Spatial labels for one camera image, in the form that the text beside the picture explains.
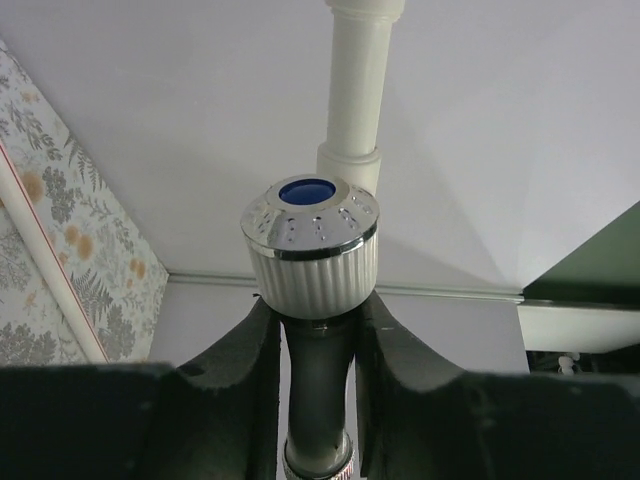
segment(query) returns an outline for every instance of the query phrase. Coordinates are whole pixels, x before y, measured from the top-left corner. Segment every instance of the blue button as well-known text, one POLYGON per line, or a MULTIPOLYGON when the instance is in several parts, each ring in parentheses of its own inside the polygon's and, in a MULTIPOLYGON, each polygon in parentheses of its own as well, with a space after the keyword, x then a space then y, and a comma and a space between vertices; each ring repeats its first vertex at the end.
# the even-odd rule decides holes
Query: blue button
POLYGON ((291 205, 315 205, 329 200, 336 193, 336 186, 319 178, 305 178, 280 189, 280 200, 291 205))

